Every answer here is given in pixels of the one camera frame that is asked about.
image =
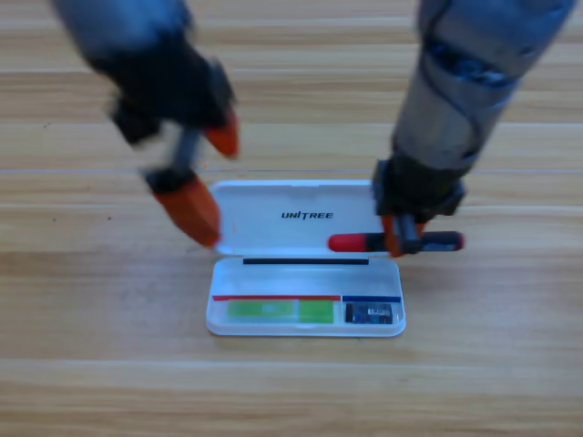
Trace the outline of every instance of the white plastic case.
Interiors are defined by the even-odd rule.
[[[224,217],[217,251],[226,257],[213,271],[211,332],[332,337],[403,332],[397,265],[386,253],[370,258],[328,249],[332,234],[382,231],[370,181],[227,181],[211,192]]]

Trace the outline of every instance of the case lid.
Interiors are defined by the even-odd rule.
[[[333,234],[382,232],[369,180],[235,180],[210,191],[222,215],[216,250],[243,256],[334,256]]]

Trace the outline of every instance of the red stripe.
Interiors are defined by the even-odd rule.
[[[294,296],[294,295],[222,295],[222,296],[213,296],[213,300],[221,301],[221,300],[340,300],[340,296]]]

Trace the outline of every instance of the blue stripe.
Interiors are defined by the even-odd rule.
[[[343,296],[343,302],[401,303],[401,298],[399,296]]]

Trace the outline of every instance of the red-handled tool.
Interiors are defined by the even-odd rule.
[[[424,232],[419,236],[413,218],[409,215],[398,216],[396,223],[399,246],[403,254],[455,252],[464,248],[464,235],[459,232]],[[335,252],[387,251],[383,232],[332,235],[328,240],[328,247]]]

